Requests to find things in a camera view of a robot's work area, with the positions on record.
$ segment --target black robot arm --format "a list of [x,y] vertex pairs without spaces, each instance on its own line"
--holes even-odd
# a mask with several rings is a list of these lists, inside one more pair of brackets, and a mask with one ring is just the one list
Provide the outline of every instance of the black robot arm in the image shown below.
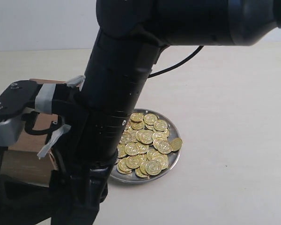
[[[171,45],[252,45],[281,28],[281,0],[97,0],[96,12],[100,31],[81,90],[51,87],[50,110],[42,112],[57,114],[71,126],[52,148],[58,170],[52,172],[49,188],[0,176],[0,225],[10,224],[12,217],[19,225],[48,217],[52,225],[93,224],[108,193],[118,141],[163,50]],[[13,109],[26,90],[30,96],[26,94],[24,107]],[[33,124],[35,101],[43,91],[27,83],[1,95],[0,130],[8,132],[0,139],[0,164],[3,152],[24,128],[12,129],[7,122]],[[9,107],[15,113],[6,114]],[[48,139],[58,128],[47,130]],[[14,201],[8,198],[6,184],[19,190]]]

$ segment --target black cable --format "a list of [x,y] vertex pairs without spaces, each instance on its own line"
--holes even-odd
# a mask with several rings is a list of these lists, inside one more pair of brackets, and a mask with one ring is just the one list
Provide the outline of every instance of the black cable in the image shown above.
[[152,78],[152,77],[155,77],[155,76],[158,76],[158,75],[161,75],[161,74],[165,74],[167,72],[170,72],[180,66],[182,66],[183,64],[187,63],[189,60],[191,60],[193,57],[195,57],[203,48],[204,46],[199,46],[190,56],[188,56],[186,59],[182,60],[181,62],[179,62],[178,64],[172,66],[172,67],[169,67],[167,69],[164,69],[162,71],[159,71],[159,72],[156,72],[156,73],[153,73],[153,74],[150,74],[149,75],[149,78]]

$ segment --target silver tray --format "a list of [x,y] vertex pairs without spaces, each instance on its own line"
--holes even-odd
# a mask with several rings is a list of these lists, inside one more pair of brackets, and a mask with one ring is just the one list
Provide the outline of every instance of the silver tray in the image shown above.
[[[169,142],[171,142],[172,140],[174,140],[177,137],[180,137],[179,132],[177,131],[177,128],[175,127],[175,125],[168,118],[161,115],[160,113],[154,112],[154,111],[148,110],[148,109],[135,109],[134,111],[136,113],[144,113],[144,115],[146,115],[147,113],[153,113],[159,119],[167,121],[168,125],[169,125],[169,132],[170,132],[170,135],[168,138]],[[179,150],[177,152],[171,152],[170,154],[168,154],[169,167],[167,169],[163,170],[157,176],[149,176],[148,178],[139,178],[135,175],[135,171],[133,171],[130,174],[121,174],[117,171],[117,165],[115,165],[111,172],[111,178],[114,180],[123,182],[123,183],[130,183],[130,184],[142,184],[142,183],[156,180],[156,179],[161,178],[162,176],[166,175],[176,165],[176,163],[180,157],[180,151],[181,150]]]

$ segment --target white tabletop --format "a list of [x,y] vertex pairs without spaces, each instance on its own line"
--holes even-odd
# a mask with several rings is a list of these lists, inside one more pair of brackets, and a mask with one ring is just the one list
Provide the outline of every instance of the white tabletop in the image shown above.
[[[167,50],[155,71],[193,49]],[[89,54],[0,52],[0,92],[21,79],[81,75]],[[148,184],[110,182],[96,225],[281,225],[281,43],[206,47],[148,80],[137,107],[174,122],[181,158]]]

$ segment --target white wall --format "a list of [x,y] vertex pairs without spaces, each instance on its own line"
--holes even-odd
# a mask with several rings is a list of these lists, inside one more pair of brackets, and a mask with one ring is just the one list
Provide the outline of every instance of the white wall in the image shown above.
[[[95,0],[0,0],[0,51],[91,48]],[[265,41],[281,41],[275,30]]]

